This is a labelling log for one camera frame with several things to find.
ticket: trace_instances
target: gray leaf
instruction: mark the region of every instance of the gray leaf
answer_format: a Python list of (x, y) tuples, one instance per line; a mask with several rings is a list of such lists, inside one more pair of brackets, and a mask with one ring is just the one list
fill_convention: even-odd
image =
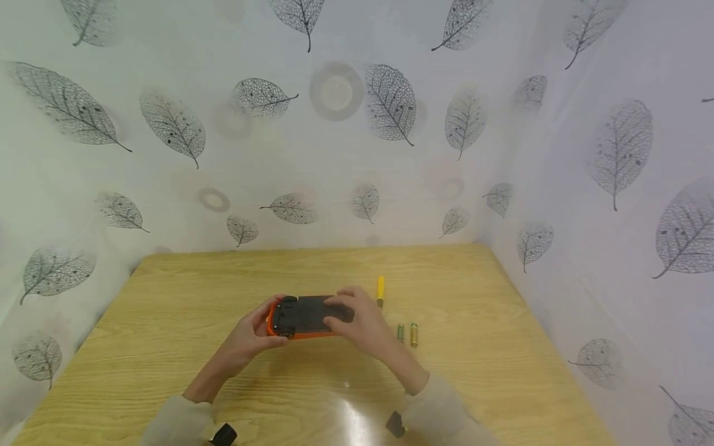
[(25, 89), (30, 99), (43, 110), (60, 133), (82, 144), (119, 144), (109, 115), (84, 88), (54, 71), (25, 64), (6, 62), (10, 77)]
[(629, 0), (578, 0), (573, 5), (570, 21), (565, 27), (565, 46), (575, 52), (566, 70), (578, 54), (598, 40), (627, 6)]
[(146, 123), (168, 147), (193, 159), (206, 146), (206, 133), (198, 117), (181, 101), (157, 88), (145, 88), (139, 99)]
[(115, 42), (116, 0), (60, 0), (67, 18), (79, 39), (95, 46), (109, 46)]
[(272, 209), (279, 218), (296, 225), (315, 223), (317, 220), (317, 212), (304, 202), (303, 196), (299, 193), (279, 196), (270, 206), (261, 209)]
[(526, 223), (526, 228), (518, 234), (518, 258), (523, 262), (523, 272), (526, 265), (539, 259), (553, 242), (553, 228), (547, 223)]
[(308, 35), (308, 52), (312, 49), (312, 30), (325, 0), (270, 0), (273, 12), (285, 25)]
[(543, 105), (545, 89), (548, 87), (548, 78), (545, 76), (533, 76), (527, 78), (516, 90), (513, 102), (524, 108), (537, 109)]
[(684, 187), (665, 209), (657, 226), (657, 254), (667, 271), (714, 271), (714, 178)]
[(444, 124), (448, 143), (458, 150), (458, 160), (464, 149), (471, 147), (481, 136), (487, 118), (478, 92), (474, 88), (461, 87), (448, 105)]
[(20, 339), (12, 349), (15, 367), (33, 381), (49, 381), (62, 365), (62, 350), (55, 338), (35, 332)]
[(714, 412), (683, 406), (662, 386), (660, 389), (674, 402), (675, 410), (669, 419), (670, 438), (677, 446), (714, 445)]
[(488, 18), (493, 0), (454, 0), (446, 17), (441, 45), (450, 49), (467, 49), (473, 43), (479, 27)]
[(289, 98), (276, 84), (258, 78), (240, 81), (233, 89), (236, 104), (256, 118), (280, 118), (288, 110), (290, 101), (298, 96)]
[(92, 274), (95, 263), (96, 257), (88, 253), (60, 253), (52, 247), (36, 250), (25, 266), (20, 305), (29, 294), (53, 296), (76, 287)]
[(441, 230), (443, 231), (441, 237), (460, 231), (464, 226), (468, 225), (470, 219), (471, 214), (466, 209), (460, 206), (452, 207), (444, 216), (444, 222), (441, 224)]
[(501, 217), (505, 217), (506, 211), (508, 210), (508, 204), (511, 201), (512, 193), (513, 186), (511, 184), (499, 183), (492, 187), (491, 190), (483, 197), (486, 197), (486, 205), (489, 208), (498, 212)]
[(139, 208), (127, 197), (114, 192), (102, 192), (97, 196), (95, 202), (110, 226), (124, 229), (141, 229), (143, 232), (148, 233), (146, 229), (141, 227), (143, 219)]
[(416, 118), (416, 98), (404, 75), (388, 65), (367, 70), (367, 109), (377, 135), (388, 141), (406, 140)]
[(647, 163), (653, 130), (652, 113), (636, 99), (625, 99), (612, 107), (598, 127), (585, 168), (613, 196), (615, 211), (617, 194), (632, 184)]
[(258, 225), (250, 220), (238, 216), (229, 216), (226, 225), (231, 237), (238, 242), (236, 248), (240, 248), (242, 244), (253, 241), (258, 237)]
[(369, 220), (369, 223), (374, 224), (372, 217), (377, 212), (379, 207), (379, 191), (369, 183), (364, 183), (357, 186), (352, 191), (352, 202), (350, 209), (352, 214), (357, 218)]
[(622, 380), (622, 360), (617, 346), (611, 340), (593, 339), (578, 353), (577, 365), (583, 375), (602, 388), (614, 390)]

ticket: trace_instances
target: sleeve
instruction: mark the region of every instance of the sleeve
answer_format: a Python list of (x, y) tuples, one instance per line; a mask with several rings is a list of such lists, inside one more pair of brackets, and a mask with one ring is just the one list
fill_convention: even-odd
[(166, 400), (141, 436), (141, 446), (203, 446), (211, 438), (211, 405), (182, 396)]
[(406, 396), (402, 423), (430, 446), (498, 446), (492, 434), (466, 411), (456, 391), (432, 375), (416, 396)]

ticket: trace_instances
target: table surface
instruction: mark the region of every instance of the table surface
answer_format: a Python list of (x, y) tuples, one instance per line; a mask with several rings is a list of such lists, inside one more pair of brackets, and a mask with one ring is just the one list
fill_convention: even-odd
[[(145, 258), (16, 445), (135, 445), (236, 321), (275, 293), (373, 293), (419, 324), (414, 355), (505, 445), (612, 445), (495, 256), (481, 245), (163, 254)], [(214, 405), (240, 445), (424, 445), (384, 425), (403, 391), (340, 338), (258, 356)]]

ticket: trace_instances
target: person's right hand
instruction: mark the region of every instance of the person's right hand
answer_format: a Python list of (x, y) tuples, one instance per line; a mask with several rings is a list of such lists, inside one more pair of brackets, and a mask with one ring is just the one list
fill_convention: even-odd
[(328, 316), (323, 320), (335, 334), (352, 342), (362, 353), (384, 362), (401, 344), (387, 325), (377, 302), (361, 287), (348, 286), (325, 300), (327, 305), (345, 305), (354, 311), (351, 323)]

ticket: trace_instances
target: toy car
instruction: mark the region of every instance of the toy car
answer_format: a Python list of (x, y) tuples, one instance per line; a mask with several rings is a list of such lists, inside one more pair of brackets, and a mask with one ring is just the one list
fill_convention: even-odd
[(277, 300), (268, 313), (268, 334), (296, 340), (334, 335), (322, 320), (333, 316), (349, 323), (354, 319), (354, 312), (344, 305), (325, 305), (325, 299), (329, 297), (286, 296)]

